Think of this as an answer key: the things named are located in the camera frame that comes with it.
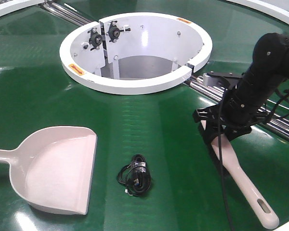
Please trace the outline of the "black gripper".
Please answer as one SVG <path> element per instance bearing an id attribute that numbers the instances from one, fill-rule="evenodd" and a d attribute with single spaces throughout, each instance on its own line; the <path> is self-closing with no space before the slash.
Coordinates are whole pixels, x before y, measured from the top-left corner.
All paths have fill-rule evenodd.
<path id="1" fill-rule="evenodd" d="M 225 135 L 229 141 L 251 133 L 251 126 L 246 127 L 246 125 L 269 96 L 270 87 L 266 85 L 238 84 L 235 89 L 226 93 L 220 106 L 222 118 L 228 124 L 234 125 L 225 127 Z M 194 122 L 200 122 L 201 134 L 206 144 L 211 144 L 216 137 L 223 134 L 219 115 L 220 106 L 196 109 L 192 114 Z"/>

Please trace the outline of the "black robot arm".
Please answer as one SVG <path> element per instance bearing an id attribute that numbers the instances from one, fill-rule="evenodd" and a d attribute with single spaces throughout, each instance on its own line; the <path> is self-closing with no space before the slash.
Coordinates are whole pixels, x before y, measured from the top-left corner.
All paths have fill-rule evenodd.
<path id="1" fill-rule="evenodd" d="M 251 133 L 251 126 L 266 124 L 273 112 L 259 112 L 278 86 L 289 79 L 289 36 L 267 33 L 256 43 L 252 63 L 242 75 L 210 72 L 204 74 L 206 86 L 226 89 L 222 100 L 193 112 L 195 122 L 206 121 L 202 132 L 205 143 L 211 143 L 219 133 L 231 141 Z"/>

